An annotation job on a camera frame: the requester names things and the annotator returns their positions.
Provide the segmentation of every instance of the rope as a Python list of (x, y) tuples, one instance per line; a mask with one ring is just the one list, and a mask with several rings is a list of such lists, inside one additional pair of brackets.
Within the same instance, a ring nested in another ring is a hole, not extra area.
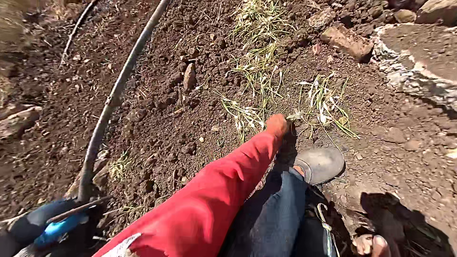
[(327, 205), (325, 205), (323, 203), (319, 203), (317, 205), (317, 211), (318, 211), (317, 217), (322, 222), (322, 227), (325, 229), (325, 233), (327, 234), (327, 256), (328, 257), (333, 256), (333, 254), (332, 254), (332, 243), (333, 243), (333, 245), (335, 246), (336, 255), (337, 255), (337, 257), (340, 257), (340, 252), (338, 251), (338, 247), (336, 247), (335, 237), (331, 233), (332, 227), (325, 222), (324, 215), (322, 215), (322, 206), (325, 208), (325, 210), (328, 210)]

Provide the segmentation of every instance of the red sleeve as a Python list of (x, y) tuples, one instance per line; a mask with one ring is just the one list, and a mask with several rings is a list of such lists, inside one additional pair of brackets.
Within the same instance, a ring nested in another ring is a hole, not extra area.
[(240, 206), (273, 160), (281, 139), (262, 132), (206, 165), (184, 188), (111, 239), (100, 257), (141, 233), (130, 250), (140, 257), (214, 257)]

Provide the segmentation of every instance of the leg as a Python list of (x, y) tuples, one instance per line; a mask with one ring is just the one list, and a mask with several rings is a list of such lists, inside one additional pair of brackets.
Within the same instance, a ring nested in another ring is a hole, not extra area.
[(308, 185), (296, 170), (287, 168), (275, 193), (279, 174), (274, 168), (265, 187), (246, 201), (219, 256), (290, 256), (303, 218)]

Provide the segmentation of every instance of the soil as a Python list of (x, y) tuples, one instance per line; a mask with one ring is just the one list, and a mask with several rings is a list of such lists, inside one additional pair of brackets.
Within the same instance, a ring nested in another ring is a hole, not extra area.
[[(15, 57), (16, 72), (9, 77), (15, 86), (7, 102), (39, 105), (43, 114), (22, 138), (0, 143), (0, 220), (62, 197), (82, 168), (106, 97), (157, 4), (108, 2), (99, 0), (90, 12), (63, 68), (58, 67), (60, 55), (72, 29), (69, 25), (78, 17), (48, 21), (43, 16), (37, 23), (26, 23), (30, 30), (42, 30)], [(380, 1), (340, 3), (343, 7), (335, 7), (335, 20), (360, 35), (370, 37), (374, 27), (394, 22), (392, 10), (383, 10)], [(163, 15), (103, 139), (101, 150), (109, 152), (111, 162), (127, 152), (131, 164), (118, 179), (110, 177), (99, 188), (101, 194), (114, 197), (106, 209), (113, 212), (99, 224), (101, 236), (118, 233), (185, 186), (206, 164), (239, 146), (233, 120), (213, 91), (232, 98), (242, 91), (238, 78), (224, 77), (230, 69), (225, 61), (245, 54), (241, 39), (229, 35), (234, 26), (231, 14), (238, 4), (173, 1)], [(332, 2), (317, 4), (325, 9)], [(404, 226), (405, 256), (413, 256), (413, 251), (452, 256), (449, 244), (457, 249), (457, 166), (445, 154), (457, 147), (455, 114), (426, 99), (397, 93), (386, 86), (385, 74), (375, 64), (357, 63), (322, 44), (319, 36), (326, 27), (320, 31), (309, 27), (307, 19), (318, 10), (308, 3), (287, 1), (285, 8), (294, 14), (286, 18), (298, 26), (296, 32), (281, 37), (287, 50), (279, 62), (285, 71), (287, 92), (283, 95), (290, 99), (271, 109), (294, 113), (300, 90), (296, 82), (312, 81), (333, 70), (335, 81), (349, 78), (344, 107), (351, 129), (361, 139), (348, 138), (334, 128), (327, 130), (345, 155), (346, 171), (322, 188), (349, 234), (360, 228), (356, 214), (370, 214), (373, 203), (378, 203), (375, 206), (384, 210), (401, 209), (396, 220)], [(315, 44), (321, 47), (317, 55), (312, 51)], [(196, 66), (198, 89), (183, 89), (180, 72), (189, 62)], [(184, 101), (179, 99), (180, 91), (187, 96)], [(286, 144), (293, 142), (299, 152), (334, 146), (322, 129), (309, 139), (302, 132), (309, 129), (306, 124), (296, 122), (294, 128), (294, 139)], [(345, 255), (350, 254), (346, 247)]]

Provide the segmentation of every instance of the shoe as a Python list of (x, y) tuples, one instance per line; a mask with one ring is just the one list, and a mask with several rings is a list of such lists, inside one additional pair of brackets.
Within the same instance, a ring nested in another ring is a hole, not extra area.
[(336, 148), (315, 148), (299, 153), (293, 163), (297, 170), (305, 178), (305, 182), (311, 185), (324, 183), (338, 174), (344, 167), (344, 157)]

